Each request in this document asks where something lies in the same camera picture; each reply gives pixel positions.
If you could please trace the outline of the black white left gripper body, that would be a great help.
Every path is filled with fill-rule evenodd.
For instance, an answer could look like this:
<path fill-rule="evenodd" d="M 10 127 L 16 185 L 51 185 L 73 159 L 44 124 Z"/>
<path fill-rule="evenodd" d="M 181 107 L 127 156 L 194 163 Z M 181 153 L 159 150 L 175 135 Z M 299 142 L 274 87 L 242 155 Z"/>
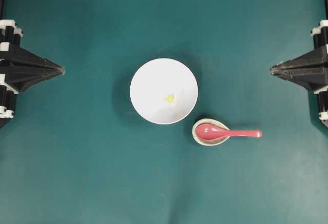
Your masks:
<path fill-rule="evenodd" d="M 14 20 L 1 20 L 1 127 L 14 118 L 16 98 L 23 86 L 13 59 L 14 47 L 19 47 L 23 35 Z"/>

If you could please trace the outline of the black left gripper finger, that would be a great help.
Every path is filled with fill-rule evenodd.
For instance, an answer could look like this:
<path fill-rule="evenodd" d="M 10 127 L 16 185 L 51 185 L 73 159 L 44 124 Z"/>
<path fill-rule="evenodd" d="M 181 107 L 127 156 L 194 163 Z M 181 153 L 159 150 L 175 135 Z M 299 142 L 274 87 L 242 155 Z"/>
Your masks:
<path fill-rule="evenodd" d="M 25 92 L 30 87 L 63 75 L 64 68 L 41 68 L 26 66 L 1 67 L 1 74 L 5 75 L 4 82 L 18 92 Z"/>
<path fill-rule="evenodd" d="M 59 73 L 64 73 L 64 68 L 46 58 L 39 57 L 13 43 L 1 43 L 1 59 L 6 59 L 20 66 L 41 67 L 55 69 Z"/>

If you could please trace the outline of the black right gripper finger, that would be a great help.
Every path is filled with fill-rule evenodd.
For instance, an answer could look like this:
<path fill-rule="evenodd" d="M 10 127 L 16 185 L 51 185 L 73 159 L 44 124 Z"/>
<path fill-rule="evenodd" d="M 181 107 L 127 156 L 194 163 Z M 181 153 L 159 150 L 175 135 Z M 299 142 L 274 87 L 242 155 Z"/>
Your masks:
<path fill-rule="evenodd" d="M 327 45 L 318 47 L 300 57 L 287 60 L 270 68 L 272 74 L 280 70 L 302 69 L 302 68 L 327 68 Z"/>
<path fill-rule="evenodd" d="M 271 68 L 271 76 L 295 83 L 308 91 L 316 91 L 327 86 L 327 68 Z"/>

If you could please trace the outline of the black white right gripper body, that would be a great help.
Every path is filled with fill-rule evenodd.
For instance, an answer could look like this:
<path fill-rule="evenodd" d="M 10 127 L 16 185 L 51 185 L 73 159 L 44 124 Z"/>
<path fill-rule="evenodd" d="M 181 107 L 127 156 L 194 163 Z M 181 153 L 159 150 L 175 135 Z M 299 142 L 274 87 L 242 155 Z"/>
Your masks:
<path fill-rule="evenodd" d="M 317 97 L 318 117 L 320 122 L 327 127 L 327 20 L 321 20 L 318 27 L 311 30 L 315 50 L 320 49 L 323 53 L 323 84 L 315 89 Z"/>

